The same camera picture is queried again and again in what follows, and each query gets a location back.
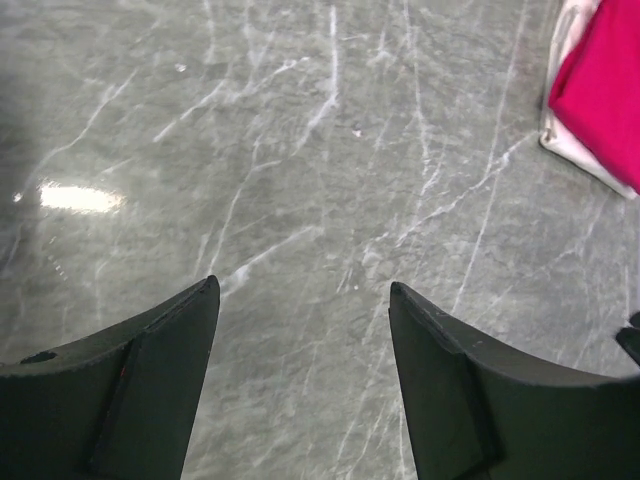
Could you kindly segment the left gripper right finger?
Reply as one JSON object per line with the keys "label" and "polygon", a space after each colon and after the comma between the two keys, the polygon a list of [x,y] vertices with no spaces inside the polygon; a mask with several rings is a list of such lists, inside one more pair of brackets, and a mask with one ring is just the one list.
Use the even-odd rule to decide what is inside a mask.
{"label": "left gripper right finger", "polygon": [[389,320],[419,478],[638,477],[637,376],[527,354],[400,282]]}

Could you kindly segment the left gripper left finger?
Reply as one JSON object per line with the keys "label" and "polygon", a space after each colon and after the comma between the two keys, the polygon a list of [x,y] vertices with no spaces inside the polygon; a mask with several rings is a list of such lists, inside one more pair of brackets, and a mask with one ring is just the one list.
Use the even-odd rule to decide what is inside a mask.
{"label": "left gripper left finger", "polygon": [[1,369],[5,479],[177,479],[220,307],[208,277]]}

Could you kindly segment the pink red t-shirt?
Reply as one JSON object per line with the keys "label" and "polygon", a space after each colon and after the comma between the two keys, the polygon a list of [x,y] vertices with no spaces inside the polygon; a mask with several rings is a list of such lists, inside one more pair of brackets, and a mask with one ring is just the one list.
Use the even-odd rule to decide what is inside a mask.
{"label": "pink red t-shirt", "polygon": [[599,3],[548,105],[617,180],[639,189],[639,2]]}

